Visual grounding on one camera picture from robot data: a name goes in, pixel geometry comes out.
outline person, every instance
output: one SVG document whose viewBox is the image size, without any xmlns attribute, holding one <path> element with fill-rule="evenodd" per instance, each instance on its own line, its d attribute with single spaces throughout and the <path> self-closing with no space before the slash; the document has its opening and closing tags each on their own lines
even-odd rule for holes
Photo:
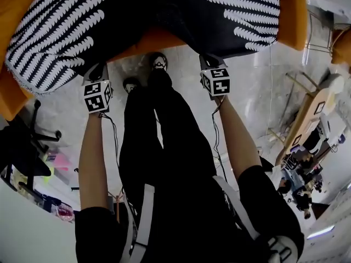
<svg viewBox="0 0 351 263">
<path fill-rule="evenodd" d="M 272 181 L 274 188 L 281 194 L 287 194 L 292 187 L 291 181 L 288 179 L 285 169 L 281 169 L 280 165 L 274 167 L 265 158 L 259 157 L 261 165 L 266 175 Z"/>
<path fill-rule="evenodd" d="M 216 98 L 230 164 L 238 181 L 241 203 L 260 234 L 254 241 L 237 227 L 205 136 L 183 97 L 172 88 L 167 59 L 150 57 L 148 86 L 126 79 L 124 137 L 119 174 L 136 211 L 139 226 L 145 184 L 154 186 L 151 230 L 142 262 L 267 262 L 267 241 L 285 236 L 297 247 L 304 235 L 293 211 L 262 171 L 256 146 L 227 96 Z M 155 112 L 163 147 L 157 137 Z M 107 209 L 101 116 L 90 114 L 83 138 L 79 184 L 81 211 L 76 217 L 78 262 L 119 262 L 126 230 Z M 264 194 L 267 202 L 259 196 Z"/>
</svg>

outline sleeve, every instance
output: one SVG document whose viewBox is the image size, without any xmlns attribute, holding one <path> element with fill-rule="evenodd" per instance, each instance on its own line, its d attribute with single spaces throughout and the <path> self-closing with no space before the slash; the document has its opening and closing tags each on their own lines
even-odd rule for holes
<svg viewBox="0 0 351 263">
<path fill-rule="evenodd" d="M 300 224 L 265 175 L 261 166 L 245 170 L 238 180 L 240 200 L 245 207 L 253 227 L 262 236 L 286 236 L 295 242 L 300 257 L 304 246 L 304 235 Z"/>
<path fill-rule="evenodd" d="M 105 208 L 87 208 L 76 216 L 76 256 L 82 262 L 119 262 L 126 233 Z"/>
</svg>

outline desk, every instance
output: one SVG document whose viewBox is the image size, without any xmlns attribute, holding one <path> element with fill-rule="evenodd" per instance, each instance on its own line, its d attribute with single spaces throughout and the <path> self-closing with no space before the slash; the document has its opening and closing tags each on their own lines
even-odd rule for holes
<svg viewBox="0 0 351 263">
<path fill-rule="evenodd" d="M 308 123 L 320 117 L 321 112 L 315 114 L 315 111 L 319 103 L 327 101 L 328 95 L 329 88 L 317 90 L 305 95 L 291 130 L 285 141 L 282 141 L 284 148 L 277 156 L 275 165 L 279 165 L 284 156 L 290 154 L 294 147 L 304 144 L 311 134 L 310 131 L 306 131 Z"/>
</svg>

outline office chair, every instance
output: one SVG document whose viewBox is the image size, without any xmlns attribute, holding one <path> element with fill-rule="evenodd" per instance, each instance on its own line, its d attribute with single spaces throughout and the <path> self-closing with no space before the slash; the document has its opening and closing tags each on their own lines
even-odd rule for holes
<svg viewBox="0 0 351 263">
<path fill-rule="evenodd" d="M 55 138 L 35 132 L 35 121 L 40 105 L 41 103 L 37 100 L 29 127 L 17 115 L 12 121 L 8 121 L 9 126 L 0 130 L 0 141 L 4 141 L 6 146 L 2 151 L 4 155 L 0 158 L 0 169 L 7 167 L 6 175 L 1 176 L 1 179 L 11 189 L 17 191 L 10 183 L 13 165 L 19 172 L 28 177 L 27 184 L 19 182 L 19 185 L 38 202 L 42 202 L 43 198 L 41 194 L 38 194 L 33 189 L 34 176 L 51 176 L 50 169 L 39 158 L 38 151 L 39 149 L 41 152 L 46 153 L 49 147 L 47 145 L 42 146 L 39 141 L 59 141 L 61 138 L 61 132 L 58 130 L 55 132 Z"/>
<path fill-rule="evenodd" d="M 35 131 L 35 123 L 36 123 L 36 119 L 37 119 L 38 109 L 40 106 L 41 106 L 40 101 L 36 100 L 36 102 L 34 104 L 34 113 L 33 113 L 32 120 L 31 120 L 29 127 L 23 122 L 23 120 L 18 115 L 16 115 L 16 117 L 12 121 L 8 121 L 8 123 L 9 123 L 9 125 L 16 125 L 16 127 L 21 128 L 25 132 L 29 133 L 31 136 L 31 140 L 35 144 L 35 146 L 42 153 L 45 154 L 49 150 L 49 146 L 41 145 L 41 143 L 39 141 L 41 140 L 41 141 L 55 141 L 55 142 L 57 142 L 62 137 L 62 134 L 59 130 L 57 130 L 55 132 L 55 137 L 51 137 L 51 136 L 39 134 Z"/>
<path fill-rule="evenodd" d="M 27 184 L 19 182 L 19 185 L 36 201 L 42 202 L 42 196 L 33 189 L 34 176 L 51 176 L 51 171 L 39 158 L 39 151 L 31 143 L 30 134 L 10 125 L 0 131 L 0 137 L 7 144 L 3 158 L 0 160 L 2 168 L 7 165 L 6 175 L 1 177 L 2 180 L 14 191 L 17 191 L 10 183 L 13 165 L 24 176 L 27 176 Z"/>
</svg>

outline sneaker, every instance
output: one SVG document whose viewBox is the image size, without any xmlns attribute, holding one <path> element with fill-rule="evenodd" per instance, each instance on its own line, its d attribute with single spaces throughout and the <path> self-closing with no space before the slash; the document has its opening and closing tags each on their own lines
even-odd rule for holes
<svg viewBox="0 0 351 263">
<path fill-rule="evenodd" d="M 164 54 L 159 52 L 153 53 L 149 58 L 149 62 L 151 70 L 163 69 L 167 71 L 168 61 Z"/>
<path fill-rule="evenodd" d="M 133 89 L 141 87 L 141 84 L 135 77 L 130 77 L 123 81 L 123 87 L 126 90 L 127 94 L 129 94 Z"/>
</svg>

